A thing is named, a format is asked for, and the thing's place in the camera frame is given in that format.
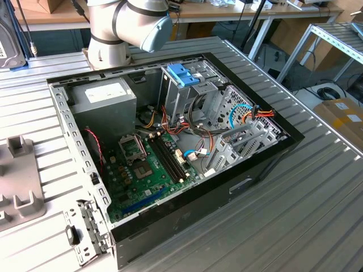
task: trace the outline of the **ram slot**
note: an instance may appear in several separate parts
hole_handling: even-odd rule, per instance
[[[165,168],[174,183],[178,183],[180,179],[185,179],[186,175],[183,168],[179,165],[176,159],[170,154],[168,148],[162,139],[152,139],[149,141],[150,147],[155,152],[161,164]]]

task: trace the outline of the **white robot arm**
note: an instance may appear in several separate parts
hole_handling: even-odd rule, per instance
[[[97,69],[129,64],[128,43],[152,53],[170,37],[172,20],[165,0],[88,0],[87,5],[88,59]]]

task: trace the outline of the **red cable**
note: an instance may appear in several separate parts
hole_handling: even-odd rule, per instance
[[[93,136],[93,138],[95,138],[97,146],[98,146],[98,152],[100,153],[100,162],[101,162],[101,165],[103,165],[101,145],[100,145],[100,143],[98,141],[98,138],[97,138],[96,134],[94,134],[90,129],[85,129],[85,131],[90,133]]]

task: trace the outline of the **motherboard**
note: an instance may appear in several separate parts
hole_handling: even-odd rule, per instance
[[[130,135],[104,152],[103,180],[112,200],[108,207],[111,223],[200,179],[186,161],[178,161],[176,153],[178,148],[169,134],[154,139]]]

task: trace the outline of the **aluminum workbench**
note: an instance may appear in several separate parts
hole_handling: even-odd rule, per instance
[[[354,271],[363,265],[362,153],[227,41],[168,42],[136,62],[212,52],[304,135],[272,173],[242,196],[124,271]],[[33,59],[0,73],[0,143],[23,134],[35,151],[47,213],[0,233],[2,270],[76,271],[62,210],[87,198],[62,136],[46,78],[89,71],[82,53]],[[86,271],[115,271],[105,254]]]
[[[350,23],[311,24],[306,29],[304,35],[301,37],[299,43],[286,62],[284,68],[278,75],[276,79],[278,82],[282,82],[284,80],[289,70],[293,66],[294,61],[299,55],[301,49],[305,46],[312,34],[315,34],[317,37],[311,44],[310,48],[306,51],[305,56],[300,62],[301,65],[305,64],[307,59],[310,57],[311,52],[314,52],[321,40],[330,43],[346,55],[350,56],[349,61],[334,77],[334,81],[337,81],[344,74],[353,61],[357,61],[363,65],[363,40],[351,28]]]

